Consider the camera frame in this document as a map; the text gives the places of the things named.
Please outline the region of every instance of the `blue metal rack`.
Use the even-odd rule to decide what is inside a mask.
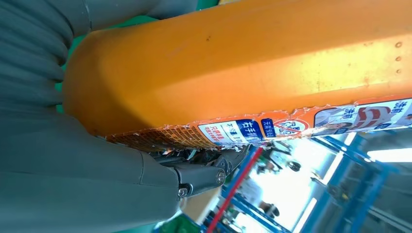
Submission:
[[[356,137],[357,141],[362,139],[362,137],[358,135]],[[366,153],[360,151],[357,146],[348,146],[333,137],[324,137],[326,142],[317,138],[312,138],[312,140],[329,148],[333,152],[342,151],[347,158],[365,168],[363,178],[355,188],[351,199],[343,204],[342,214],[334,229],[334,232],[341,233],[345,230],[345,227],[349,225],[350,232],[357,233],[363,225],[367,213],[376,200],[389,173],[397,172],[397,169],[379,161],[367,162],[371,161],[371,158]],[[311,232],[311,230],[306,228],[304,232]]]

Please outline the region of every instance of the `blue label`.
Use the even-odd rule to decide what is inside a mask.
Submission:
[[[263,119],[262,121],[263,131],[266,137],[276,137],[275,128],[273,127],[273,121],[270,118]]]
[[[340,128],[335,132],[335,134],[343,134],[343,133],[346,133],[346,131],[348,130],[349,128]]]
[[[259,124],[254,120],[236,120],[236,123],[243,137],[250,143],[263,140]]]
[[[375,130],[385,129],[385,128],[388,128],[390,125],[391,125],[390,123],[380,124],[380,125],[375,127]]]

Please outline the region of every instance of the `blue shelf frame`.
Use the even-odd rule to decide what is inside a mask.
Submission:
[[[330,184],[337,185],[339,183],[339,180],[344,175],[346,167],[350,164],[349,160],[354,161],[365,168],[365,173],[361,182],[355,188],[351,199],[343,205],[342,214],[334,228],[334,232],[342,233],[345,226],[350,224],[350,232],[357,233],[362,227],[368,214],[368,210],[376,200],[385,180],[391,172],[398,171],[394,167],[380,161],[365,161],[365,159],[370,161],[371,158],[358,149],[358,145],[364,140],[359,135],[355,136],[353,143],[349,146],[331,136],[325,136],[323,139],[326,142],[318,138],[312,138],[312,141],[327,147],[333,152],[342,151],[345,155],[344,159],[341,161],[340,167],[336,170],[337,174],[335,174],[329,182]],[[315,206],[311,217],[308,219],[302,232],[312,231],[314,223],[317,220],[316,218],[321,215],[322,209],[326,206],[328,199],[329,194],[325,192]]]

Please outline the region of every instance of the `green surface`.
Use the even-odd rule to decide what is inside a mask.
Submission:
[[[133,229],[129,229],[129,230],[125,230],[125,231],[121,231],[121,232],[116,232],[116,233],[151,233],[153,232],[153,228],[155,227],[156,223],[153,224],[149,224],[149,225],[145,225],[145,226],[141,226],[138,228],[133,228]]]
[[[195,225],[184,215],[179,215],[172,221],[165,223],[160,229],[160,233],[199,233],[200,227]]]
[[[216,6],[218,3],[219,0],[199,0],[196,10],[199,11],[212,6]]]

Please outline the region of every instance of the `peeling sticker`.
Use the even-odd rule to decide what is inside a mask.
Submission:
[[[412,96],[399,95],[360,100],[353,104],[260,114],[219,117],[185,125],[165,125],[107,137],[144,151],[166,149],[234,149],[245,144],[350,132],[367,132],[412,126]]]

